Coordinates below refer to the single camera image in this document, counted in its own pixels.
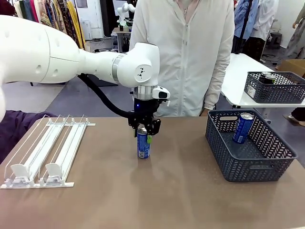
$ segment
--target table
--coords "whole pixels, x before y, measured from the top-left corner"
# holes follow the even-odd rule
[[[90,121],[96,126],[86,129],[67,180],[74,187],[0,189],[0,228],[305,226],[305,171],[296,160],[278,182],[230,183],[204,137],[206,117],[163,118],[147,160],[137,159],[126,119]],[[0,165],[0,174],[27,136]]]
[[[116,27],[112,31],[118,35],[118,51],[119,52],[123,52],[122,45],[123,45],[124,34],[131,34],[131,32],[129,32],[129,29],[131,29],[131,27],[128,27],[128,28],[124,27],[123,31],[120,31],[120,28]]]
[[[231,62],[227,67],[222,86],[222,95],[226,100],[238,108],[273,108],[273,107],[305,107],[305,100],[301,104],[258,104],[244,92],[248,72],[273,72],[270,68],[257,62],[245,54],[231,54]],[[263,114],[267,117],[270,109]]]

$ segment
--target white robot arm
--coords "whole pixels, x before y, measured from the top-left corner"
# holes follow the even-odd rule
[[[0,15],[0,84],[27,81],[61,83],[82,73],[133,87],[136,101],[166,100],[170,93],[158,86],[160,56],[157,46],[138,43],[127,54],[90,53],[74,40],[48,26]],[[0,121],[5,102],[0,90]]]
[[[119,7],[117,9],[117,12],[118,12],[118,14],[120,16],[120,25],[121,26],[126,26],[126,20],[125,20],[124,13],[126,13],[128,11],[134,13],[135,12],[135,7],[132,4],[124,3],[122,5],[122,7]]]

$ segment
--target soda can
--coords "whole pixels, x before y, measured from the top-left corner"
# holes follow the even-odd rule
[[[276,80],[276,76],[269,72],[262,72],[259,81],[264,84],[274,84]]]
[[[253,120],[254,120],[253,115],[251,115],[249,113],[240,114],[237,128],[233,135],[233,140],[236,143],[243,144],[246,141],[246,138],[247,138],[249,130],[252,126]]]
[[[138,158],[148,158],[151,153],[151,145],[148,141],[148,134],[144,126],[139,127],[137,130],[138,138]]]

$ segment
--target plastic basket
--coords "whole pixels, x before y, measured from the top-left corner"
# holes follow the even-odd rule
[[[244,91],[260,104],[300,104],[305,98],[305,79],[290,72],[271,72],[274,84],[259,81],[261,72],[248,72]]]
[[[233,141],[241,113],[254,115],[244,144]],[[227,181],[277,181],[297,154],[253,110],[210,111],[206,139]]]

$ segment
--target basket handle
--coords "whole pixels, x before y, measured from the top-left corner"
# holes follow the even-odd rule
[[[222,116],[219,118],[220,121],[236,121],[237,119],[237,116]]]
[[[274,169],[275,166],[272,165],[250,165],[249,169],[262,170],[262,169]]]

